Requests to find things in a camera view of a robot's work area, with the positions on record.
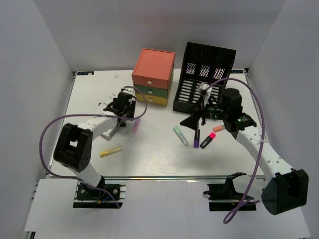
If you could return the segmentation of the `black purple highlighter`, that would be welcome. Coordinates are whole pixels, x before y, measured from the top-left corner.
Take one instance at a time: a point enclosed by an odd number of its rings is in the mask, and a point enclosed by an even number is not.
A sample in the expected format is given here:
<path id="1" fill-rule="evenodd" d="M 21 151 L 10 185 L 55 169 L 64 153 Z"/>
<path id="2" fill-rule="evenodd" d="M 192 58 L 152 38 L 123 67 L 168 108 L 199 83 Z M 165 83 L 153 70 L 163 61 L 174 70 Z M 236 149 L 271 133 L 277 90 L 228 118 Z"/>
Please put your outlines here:
<path id="1" fill-rule="evenodd" d="M 194 135 L 194 143 L 193 143 L 194 148 L 199 148 L 199 141 L 200 141 L 200 129 L 197 129 Z"/>

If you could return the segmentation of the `black pink highlighter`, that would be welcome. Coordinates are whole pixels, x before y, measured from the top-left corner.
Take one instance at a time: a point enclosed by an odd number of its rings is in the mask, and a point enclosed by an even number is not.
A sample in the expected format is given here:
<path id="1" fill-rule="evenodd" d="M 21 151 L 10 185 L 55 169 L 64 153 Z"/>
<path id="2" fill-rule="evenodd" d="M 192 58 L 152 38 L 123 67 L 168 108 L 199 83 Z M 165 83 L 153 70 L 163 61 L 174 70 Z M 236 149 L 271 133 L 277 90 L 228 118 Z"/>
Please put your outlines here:
<path id="1" fill-rule="evenodd" d="M 216 134 L 212 132 L 201 144 L 202 149 L 206 148 L 216 137 Z"/>

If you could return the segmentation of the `white spiral notebook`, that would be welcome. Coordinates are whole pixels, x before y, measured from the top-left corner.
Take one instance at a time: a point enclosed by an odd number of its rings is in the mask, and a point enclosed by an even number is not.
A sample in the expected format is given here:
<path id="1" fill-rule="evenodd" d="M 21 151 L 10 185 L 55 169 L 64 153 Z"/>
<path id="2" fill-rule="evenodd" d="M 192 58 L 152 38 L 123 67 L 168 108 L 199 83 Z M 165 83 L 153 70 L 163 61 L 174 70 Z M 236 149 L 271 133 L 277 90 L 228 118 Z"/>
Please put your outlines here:
<path id="1" fill-rule="evenodd" d="M 117 96 L 118 95 L 111 94 L 109 96 L 110 99 L 103 102 L 104 107 L 102 107 L 102 105 L 99 105 L 99 107 L 104 109 L 107 105 L 110 105 L 113 99 L 116 98 Z M 126 120 L 119 119 L 119 118 L 107 118 L 107 119 L 108 119 L 107 127 L 104 128 L 103 129 L 104 131 L 101 132 L 98 136 L 101 136 L 106 140 L 110 140 L 116 134 L 116 132 L 119 130 L 120 127 L 126 126 Z"/>

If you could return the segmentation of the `green drawer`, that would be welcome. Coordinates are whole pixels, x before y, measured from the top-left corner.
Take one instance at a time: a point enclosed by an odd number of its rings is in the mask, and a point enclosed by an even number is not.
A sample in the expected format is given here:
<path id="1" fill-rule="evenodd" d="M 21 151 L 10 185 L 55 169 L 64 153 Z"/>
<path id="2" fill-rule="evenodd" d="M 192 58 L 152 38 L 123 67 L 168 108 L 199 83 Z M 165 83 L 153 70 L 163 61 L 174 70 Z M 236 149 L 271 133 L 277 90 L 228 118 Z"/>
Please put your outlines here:
<path id="1" fill-rule="evenodd" d="M 136 76 L 132 76 L 132 79 L 134 87 L 138 88 L 143 94 L 167 99 L 170 94 L 173 74 L 171 74 L 169 80 Z"/>

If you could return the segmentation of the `orange top drawer box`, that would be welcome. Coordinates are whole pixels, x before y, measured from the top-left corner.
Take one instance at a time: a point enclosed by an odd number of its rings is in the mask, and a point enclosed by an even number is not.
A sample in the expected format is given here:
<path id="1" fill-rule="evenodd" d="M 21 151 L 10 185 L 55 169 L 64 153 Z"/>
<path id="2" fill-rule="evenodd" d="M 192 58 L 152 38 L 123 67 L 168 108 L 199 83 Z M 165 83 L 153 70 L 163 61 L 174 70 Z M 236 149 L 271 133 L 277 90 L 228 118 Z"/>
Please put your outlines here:
<path id="1" fill-rule="evenodd" d="M 133 83 L 167 90 L 174 60 L 174 52 L 143 48 L 132 72 Z"/>

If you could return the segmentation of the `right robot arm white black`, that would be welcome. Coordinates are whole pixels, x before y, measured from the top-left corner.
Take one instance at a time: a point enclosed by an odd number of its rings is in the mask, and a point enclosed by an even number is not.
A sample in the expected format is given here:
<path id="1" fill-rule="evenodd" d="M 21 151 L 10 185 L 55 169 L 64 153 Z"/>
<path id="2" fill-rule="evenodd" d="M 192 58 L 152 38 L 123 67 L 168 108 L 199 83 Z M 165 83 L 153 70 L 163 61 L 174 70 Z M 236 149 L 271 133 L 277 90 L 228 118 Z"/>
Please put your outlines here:
<path id="1" fill-rule="evenodd" d="M 286 163 L 279 154 L 265 141 L 265 127 L 259 133 L 255 121 L 242 112 L 242 97 L 237 89 L 229 88 L 222 92 L 222 120 L 226 130 L 245 147 L 256 161 L 256 168 L 260 167 L 266 176 L 267 186 L 262 189 L 261 201 L 272 215 L 302 207 L 307 203 L 309 176 L 304 170 L 295 170 Z M 183 120 L 180 125 L 198 130 L 200 117 L 205 123 L 208 110 L 203 106 L 195 108 L 193 114 Z M 255 206 L 259 202 L 248 196 L 248 192 L 255 176 L 252 175 L 243 193 L 243 186 L 233 179 L 246 175 L 237 172 L 226 177 L 225 183 L 209 184 L 208 191 L 203 194 L 212 201 L 239 200 L 236 207 L 226 217 L 233 217 L 242 207 L 244 209 Z"/>

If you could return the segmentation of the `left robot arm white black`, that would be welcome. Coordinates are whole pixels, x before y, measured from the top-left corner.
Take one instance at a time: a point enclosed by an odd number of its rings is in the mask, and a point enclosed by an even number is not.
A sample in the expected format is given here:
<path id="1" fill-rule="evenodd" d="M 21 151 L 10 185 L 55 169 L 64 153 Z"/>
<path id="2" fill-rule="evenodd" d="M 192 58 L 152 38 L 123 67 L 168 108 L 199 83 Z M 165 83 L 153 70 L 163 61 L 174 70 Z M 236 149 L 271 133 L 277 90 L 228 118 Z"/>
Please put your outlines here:
<path id="1" fill-rule="evenodd" d="M 93 117 L 80 124 L 63 126 L 53 159 L 71 170 L 80 180 L 89 184 L 88 193 L 95 199 L 105 194 L 102 176 L 90 163 L 92 143 L 98 136 L 118 128 L 125 119 L 132 119 L 136 100 L 132 89 L 123 89 L 102 109 L 110 117 Z"/>

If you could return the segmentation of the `pastel green highlighter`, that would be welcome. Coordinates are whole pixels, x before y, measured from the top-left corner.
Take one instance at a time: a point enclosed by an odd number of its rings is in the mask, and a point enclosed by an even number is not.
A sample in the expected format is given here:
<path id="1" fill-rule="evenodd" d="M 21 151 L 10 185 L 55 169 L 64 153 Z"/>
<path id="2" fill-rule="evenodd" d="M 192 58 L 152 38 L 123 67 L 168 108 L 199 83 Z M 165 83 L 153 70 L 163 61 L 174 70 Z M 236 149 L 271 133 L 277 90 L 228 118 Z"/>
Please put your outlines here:
<path id="1" fill-rule="evenodd" d="M 173 131 L 175 132 L 175 134 L 177 135 L 177 137 L 179 138 L 179 140 L 182 142 L 184 146 L 189 145 L 187 139 L 185 138 L 185 136 L 183 135 L 183 133 L 181 132 L 178 126 L 174 126 Z"/>

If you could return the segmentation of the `pastel orange highlighter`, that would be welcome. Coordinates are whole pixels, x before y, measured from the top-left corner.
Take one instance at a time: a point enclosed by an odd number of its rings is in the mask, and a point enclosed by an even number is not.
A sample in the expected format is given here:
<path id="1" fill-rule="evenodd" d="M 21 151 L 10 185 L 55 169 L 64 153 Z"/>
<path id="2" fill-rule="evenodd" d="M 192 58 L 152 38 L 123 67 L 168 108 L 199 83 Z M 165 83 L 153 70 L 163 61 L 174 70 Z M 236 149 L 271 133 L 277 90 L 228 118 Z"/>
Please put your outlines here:
<path id="1" fill-rule="evenodd" d="M 225 126 L 224 125 L 219 125 L 213 128 L 214 132 L 220 132 L 222 130 L 225 130 Z"/>

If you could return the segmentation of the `pastel purple highlighter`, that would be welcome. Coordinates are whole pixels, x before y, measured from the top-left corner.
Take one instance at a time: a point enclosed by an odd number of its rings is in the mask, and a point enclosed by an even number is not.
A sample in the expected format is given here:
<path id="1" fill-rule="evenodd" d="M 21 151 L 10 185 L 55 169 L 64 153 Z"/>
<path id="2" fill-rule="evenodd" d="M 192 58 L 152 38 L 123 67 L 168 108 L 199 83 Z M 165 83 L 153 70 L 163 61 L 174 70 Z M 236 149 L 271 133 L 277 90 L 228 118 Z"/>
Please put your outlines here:
<path id="1" fill-rule="evenodd" d="M 139 127 L 139 124 L 140 124 L 140 121 L 141 119 L 136 119 L 134 121 L 134 125 L 133 125 L 133 128 L 132 128 L 132 132 L 131 132 L 131 137 L 135 137 L 136 136 L 136 133 L 138 131 L 138 127 Z"/>

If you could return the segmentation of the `pastel yellow highlighter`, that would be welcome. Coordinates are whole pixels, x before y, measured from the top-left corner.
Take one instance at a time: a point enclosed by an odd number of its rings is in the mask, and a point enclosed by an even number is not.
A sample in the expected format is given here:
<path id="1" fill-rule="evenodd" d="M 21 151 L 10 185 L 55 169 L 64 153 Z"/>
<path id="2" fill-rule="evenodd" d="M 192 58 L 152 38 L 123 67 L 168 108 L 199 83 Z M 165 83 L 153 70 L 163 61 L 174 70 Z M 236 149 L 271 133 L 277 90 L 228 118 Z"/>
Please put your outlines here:
<path id="1" fill-rule="evenodd" d="M 120 146 L 116 146 L 116 147 L 113 147 L 113 148 L 110 148 L 110 149 L 107 149 L 105 151 L 100 152 L 99 156 L 106 157 L 106 156 L 121 152 L 122 150 L 123 149 Z"/>

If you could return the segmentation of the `black file organizer rack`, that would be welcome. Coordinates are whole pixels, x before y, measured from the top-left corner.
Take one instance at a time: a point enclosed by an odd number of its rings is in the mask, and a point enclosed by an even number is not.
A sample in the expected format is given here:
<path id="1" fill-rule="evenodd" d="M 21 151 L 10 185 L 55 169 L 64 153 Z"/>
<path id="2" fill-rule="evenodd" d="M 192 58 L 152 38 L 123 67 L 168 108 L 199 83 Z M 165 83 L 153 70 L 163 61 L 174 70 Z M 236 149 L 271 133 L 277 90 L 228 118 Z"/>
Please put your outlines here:
<path id="1" fill-rule="evenodd" d="M 188 42 L 185 48 L 173 110 L 191 114 L 200 98 L 196 89 L 228 78 L 236 57 L 236 50 Z"/>

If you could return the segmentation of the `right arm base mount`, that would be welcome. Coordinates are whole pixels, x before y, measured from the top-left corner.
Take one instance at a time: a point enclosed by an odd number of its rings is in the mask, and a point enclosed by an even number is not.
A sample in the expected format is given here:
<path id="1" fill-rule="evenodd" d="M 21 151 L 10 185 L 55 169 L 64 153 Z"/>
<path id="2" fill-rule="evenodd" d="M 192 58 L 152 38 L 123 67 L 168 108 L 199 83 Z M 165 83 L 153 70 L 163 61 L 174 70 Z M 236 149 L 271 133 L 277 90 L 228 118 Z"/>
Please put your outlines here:
<path id="1" fill-rule="evenodd" d="M 236 172 L 221 182 L 208 184 L 203 195 L 208 199 L 209 211 L 230 212 L 235 209 L 246 190 L 246 181 L 250 181 L 250 176 Z"/>

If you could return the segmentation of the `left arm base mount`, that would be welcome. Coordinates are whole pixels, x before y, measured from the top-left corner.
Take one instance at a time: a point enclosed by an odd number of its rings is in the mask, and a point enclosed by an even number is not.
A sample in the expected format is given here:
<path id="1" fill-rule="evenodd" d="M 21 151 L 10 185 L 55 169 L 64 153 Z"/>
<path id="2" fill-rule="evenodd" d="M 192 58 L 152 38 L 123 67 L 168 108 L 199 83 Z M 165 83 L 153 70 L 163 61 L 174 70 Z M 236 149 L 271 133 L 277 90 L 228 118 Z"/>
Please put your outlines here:
<path id="1" fill-rule="evenodd" d="M 77 183 L 73 208 L 76 209 L 119 209 L 125 199 L 126 181 L 105 180 L 105 190 L 107 190 L 116 200 L 118 206 L 109 194 L 92 190 L 82 183 Z"/>

